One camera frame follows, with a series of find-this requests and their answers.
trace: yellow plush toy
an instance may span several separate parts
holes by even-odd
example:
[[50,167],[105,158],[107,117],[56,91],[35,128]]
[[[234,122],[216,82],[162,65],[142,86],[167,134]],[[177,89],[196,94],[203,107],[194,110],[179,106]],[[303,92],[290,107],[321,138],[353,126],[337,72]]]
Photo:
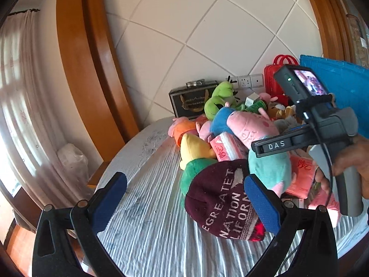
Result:
[[200,139],[194,134],[185,133],[182,137],[181,147],[181,162],[179,167],[185,170],[186,165],[195,159],[199,158],[213,158],[216,159],[214,150],[204,140]]

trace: power outlet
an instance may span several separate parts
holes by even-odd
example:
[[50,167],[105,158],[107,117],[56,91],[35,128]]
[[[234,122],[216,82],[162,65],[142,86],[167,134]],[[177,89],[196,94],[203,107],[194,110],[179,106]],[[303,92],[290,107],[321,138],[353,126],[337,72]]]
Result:
[[228,76],[228,78],[226,78],[226,81],[230,82],[230,84],[233,85],[234,90],[239,89],[239,83],[238,83],[237,77]]
[[251,88],[251,76],[241,76],[238,81],[240,88]]
[[251,76],[251,87],[262,87],[264,86],[263,74],[250,75]]

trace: white sheer curtain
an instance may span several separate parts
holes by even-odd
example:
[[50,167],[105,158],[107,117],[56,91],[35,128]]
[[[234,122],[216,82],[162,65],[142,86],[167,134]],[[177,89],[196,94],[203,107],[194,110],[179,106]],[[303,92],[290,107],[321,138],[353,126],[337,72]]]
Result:
[[70,207],[93,192],[85,179],[68,175],[57,156],[67,141],[40,76],[37,14],[8,16],[0,30],[0,134],[8,165],[36,204]]

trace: screw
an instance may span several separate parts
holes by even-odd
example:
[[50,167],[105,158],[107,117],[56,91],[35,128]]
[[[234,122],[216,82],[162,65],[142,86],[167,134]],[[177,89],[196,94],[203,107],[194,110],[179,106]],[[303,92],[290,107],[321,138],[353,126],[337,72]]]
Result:
[[86,207],[88,204],[88,202],[86,200],[81,200],[77,203],[77,206],[80,207],[80,208],[84,208]]
[[51,204],[48,204],[44,207],[44,210],[45,211],[50,211],[52,209],[52,205]]
[[285,201],[285,207],[287,208],[293,208],[295,206],[295,204],[292,201]]
[[326,212],[327,211],[327,208],[323,205],[319,205],[318,209],[319,209],[320,212]]

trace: bed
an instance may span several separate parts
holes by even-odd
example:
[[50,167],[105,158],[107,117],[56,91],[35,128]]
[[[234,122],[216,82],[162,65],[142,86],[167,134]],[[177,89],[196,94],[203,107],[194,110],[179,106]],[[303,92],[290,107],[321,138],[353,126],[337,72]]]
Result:
[[[198,227],[182,207],[179,149],[161,119],[137,134],[116,155],[98,187],[115,172],[128,178],[127,192],[98,237],[126,276],[245,276],[273,238],[261,242],[217,238]],[[359,217],[342,217],[334,229],[338,257],[369,231],[369,201]],[[290,248],[299,243],[302,231]]]

